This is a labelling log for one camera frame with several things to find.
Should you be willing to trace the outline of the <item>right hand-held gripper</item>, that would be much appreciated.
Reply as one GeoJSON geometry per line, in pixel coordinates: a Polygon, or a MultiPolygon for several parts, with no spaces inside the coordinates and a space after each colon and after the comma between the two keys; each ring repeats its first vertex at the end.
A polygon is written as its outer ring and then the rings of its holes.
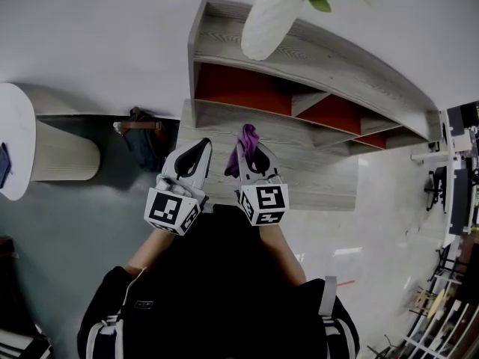
{"type": "Polygon", "coordinates": [[[289,209],[289,190],[278,176],[280,168],[276,155],[261,142],[257,144],[249,163],[240,141],[237,142],[236,153],[239,179],[249,181],[249,171],[259,178],[252,184],[241,186],[238,192],[239,207],[251,226],[279,224],[289,209]]]}

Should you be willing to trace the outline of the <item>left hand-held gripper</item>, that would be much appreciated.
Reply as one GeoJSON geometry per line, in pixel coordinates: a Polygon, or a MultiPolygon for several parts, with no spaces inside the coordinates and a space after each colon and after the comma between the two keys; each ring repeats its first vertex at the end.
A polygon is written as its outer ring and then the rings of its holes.
{"type": "Polygon", "coordinates": [[[209,200],[194,186],[204,185],[212,153],[211,140],[202,138],[168,155],[162,174],[156,177],[156,186],[149,188],[144,211],[148,224],[174,235],[186,234],[209,200]]]}

